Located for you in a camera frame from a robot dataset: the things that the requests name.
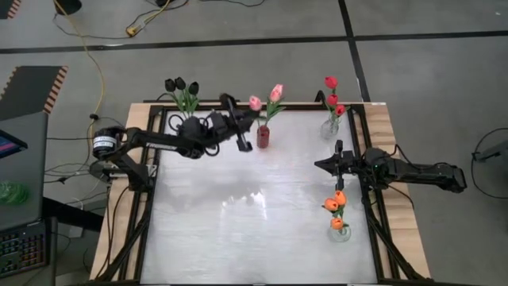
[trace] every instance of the vase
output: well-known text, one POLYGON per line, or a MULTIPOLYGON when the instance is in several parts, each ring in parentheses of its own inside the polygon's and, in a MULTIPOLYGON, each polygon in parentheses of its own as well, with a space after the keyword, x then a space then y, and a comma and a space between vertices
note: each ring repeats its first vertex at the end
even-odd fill
POLYGON ((270 144, 270 129, 268 126, 260 126, 257 129, 257 146, 260 149, 265 149, 270 144))
POLYGON ((335 242, 346 242, 351 238, 351 228, 344 226, 340 230, 329 228, 329 236, 335 242))
POLYGON ((331 114, 327 121, 321 124, 321 137, 323 139, 329 140, 332 137, 335 137, 339 132, 339 118, 331 114))

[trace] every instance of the green bottle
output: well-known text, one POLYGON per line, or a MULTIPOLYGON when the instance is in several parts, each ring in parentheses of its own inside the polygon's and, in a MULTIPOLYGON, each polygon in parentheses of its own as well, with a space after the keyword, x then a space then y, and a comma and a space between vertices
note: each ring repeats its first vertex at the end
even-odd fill
POLYGON ((0 182, 0 204, 19 205, 29 197, 29 189, 20 183, 0 182))

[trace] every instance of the white table surface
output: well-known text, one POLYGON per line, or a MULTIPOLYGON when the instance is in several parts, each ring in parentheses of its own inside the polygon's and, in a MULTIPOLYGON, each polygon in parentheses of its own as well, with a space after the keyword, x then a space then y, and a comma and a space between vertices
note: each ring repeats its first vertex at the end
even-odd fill
MULTIPOLYGON (((209 112, 198 112, 205 117, 209 112)), ((236 139, 217 157, 162 152, 142 283, 375 283, 360 184, 344 177, 347 242, 329 238, 321 205, 336 179, 314 166, 333 154, 319 136, 326 111, 284 111, 269 124, 270 146, 250 153, 236 139)), ((166 123, 166 133, 173 133, 166 123)), ((336 139, 352 149, 347 116, 336 139)))

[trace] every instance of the gray floor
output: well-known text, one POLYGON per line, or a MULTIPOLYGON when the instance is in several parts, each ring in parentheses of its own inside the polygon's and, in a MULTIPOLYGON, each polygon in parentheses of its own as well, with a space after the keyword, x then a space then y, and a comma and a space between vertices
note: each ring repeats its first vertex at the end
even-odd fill
MULTIPOLYGON (((356 34, 448 33, 508 28, 508 4, 503 1, 348 0, 356 34)), ((74 16, 84 33, 123 36, 133 17, 151 6, 142 0, 84 2, 74 16)), ((24 0, 13 20, 0 21, 0 48, 79 45, 52 25, 50 0, 24 0)), ((70 25, 59 17, 67 31, 70 25)), ((267 0, 245 8, 229 3, 201 3, 162 14, 131 40, 94 40, 89 44, 204 41, 239 38, 344 35, 337 1, 267 0)), ((358 44, 373 101, 387 102, 398 143, 413 161, 446 160, 467 173, 477 141, 489 130, 506 126, 508 103, 508 38, 419 41, 376 41, 358 44)), ((312 100, 325 75, 336 75, 342 100, 360 101, 352 59, 346 43, 265 44, 212 48, 170 48, 93 52, 106 77, 104 116, 124 122, 129 105, 154 99, 164 79, 182 76, 202 85, 202 97, 215 99, 229 92, 239 99, 266 95, 275 83, 286 85, 288 100, 312 100)), ((0 55, 0 82, 18 65, 69 66, 58 103, 50 117, 49 135, 85 135, 88 114, 99 98, 93 64, 82 52, 0 55)), ((499 138, 500 134, 486 142, 499 138)), ((47 166, 82 162, 85 142, 51 141, 47 166)), ((506 167, 494 160, 477 168, 477 180, 497 195, 506 191, 506 167)), ((95 181, 88 177, 65 185, 47 185, 44 193, 62 202, 82 198, 95 181)), ((104 191, 102 185, 94 193, 104 191)), ((508 208, 473 187, 455 195, 434 187, 410 186, 416 205, 425 254, 432 276, 439 281, 505 285, 508 280, 508 208)), ((100 203, 94 202, 93 208, 100 203)), ((67 233, 64 226, 60 229, 67 233)), ((93 259, 97 234, 75 239, 61 258, 59 284, 83 280, 82 257, 93 259)), ((5 285, 23 280, 6 280, 5 285)))

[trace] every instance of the clear glass vase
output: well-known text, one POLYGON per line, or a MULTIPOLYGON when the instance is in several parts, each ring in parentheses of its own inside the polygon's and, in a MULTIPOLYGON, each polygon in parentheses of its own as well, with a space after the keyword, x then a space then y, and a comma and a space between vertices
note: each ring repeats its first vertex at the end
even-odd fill
POLYGON ((349 226, 344 226, 340 230, 334 230, 330 227, 329 236, 335 242, 346 242, 351 238, 351 228, 349 226))
POLYGON ((329 140, 339 132, 340 117, 331 114, 328 120, 321 124, 321 137, 329 140))

